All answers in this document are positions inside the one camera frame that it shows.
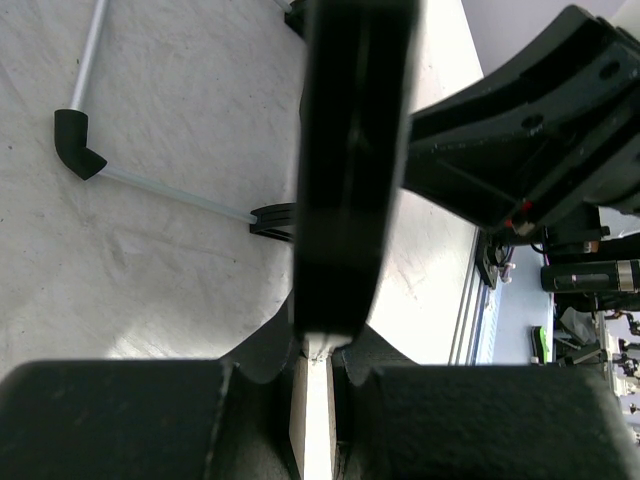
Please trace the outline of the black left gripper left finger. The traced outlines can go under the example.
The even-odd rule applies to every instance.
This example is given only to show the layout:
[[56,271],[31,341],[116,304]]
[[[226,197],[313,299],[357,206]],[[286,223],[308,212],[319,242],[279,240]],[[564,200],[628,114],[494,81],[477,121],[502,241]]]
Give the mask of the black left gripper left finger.
[[298,479],[278,312],[218,359],[42,360],[1,382],[5,479]]

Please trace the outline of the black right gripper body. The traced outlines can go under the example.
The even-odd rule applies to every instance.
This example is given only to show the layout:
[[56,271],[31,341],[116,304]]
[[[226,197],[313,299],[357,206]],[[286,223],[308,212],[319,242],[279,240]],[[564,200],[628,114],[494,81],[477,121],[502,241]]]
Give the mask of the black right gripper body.
[[522,203],[509,219],[533,233],[580,204],[639,213],[639,42],[621,28],[588,59],[571,51],[575,69],[526,105],[521,127],[535,144]]

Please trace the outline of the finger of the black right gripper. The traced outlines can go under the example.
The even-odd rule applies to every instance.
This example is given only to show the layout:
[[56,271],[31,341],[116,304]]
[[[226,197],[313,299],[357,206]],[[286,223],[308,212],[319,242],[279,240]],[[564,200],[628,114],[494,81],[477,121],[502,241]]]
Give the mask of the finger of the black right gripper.
[[404,186],[486,231],[524,233],[534,164],[533,149],[411,149]]
[[493,73],[412,115],[411,150],[447,131],[502,115],[558,88],[611,43],[615,28],[570,5]]

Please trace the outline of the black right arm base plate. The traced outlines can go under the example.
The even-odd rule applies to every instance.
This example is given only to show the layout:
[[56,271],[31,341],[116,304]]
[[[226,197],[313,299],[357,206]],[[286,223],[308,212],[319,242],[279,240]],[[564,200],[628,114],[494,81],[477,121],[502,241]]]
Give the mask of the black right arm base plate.
[[482,282],[495,290],[498,282],[509,283],[509,275],[515,268],[512,262],[515,248],[503,245],[493,236],[480,232],[476,244],[474,265]]

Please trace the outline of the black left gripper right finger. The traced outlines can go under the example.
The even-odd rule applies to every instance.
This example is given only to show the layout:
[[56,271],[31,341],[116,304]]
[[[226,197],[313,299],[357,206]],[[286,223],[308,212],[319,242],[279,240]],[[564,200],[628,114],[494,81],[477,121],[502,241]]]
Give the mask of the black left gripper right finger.
[[332,357],[342,479],[635,479],[605,381],[579,367],[423,366],[371,328]]

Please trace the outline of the small black-framed whiteboard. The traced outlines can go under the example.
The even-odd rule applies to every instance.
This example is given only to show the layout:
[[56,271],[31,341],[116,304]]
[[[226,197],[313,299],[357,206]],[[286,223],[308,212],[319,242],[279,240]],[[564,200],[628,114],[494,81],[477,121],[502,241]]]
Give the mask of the small black-framed whiteboard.
[[312,359],[369,317],[404,173],[417,1],[314,1],[306,20],[293,329]]

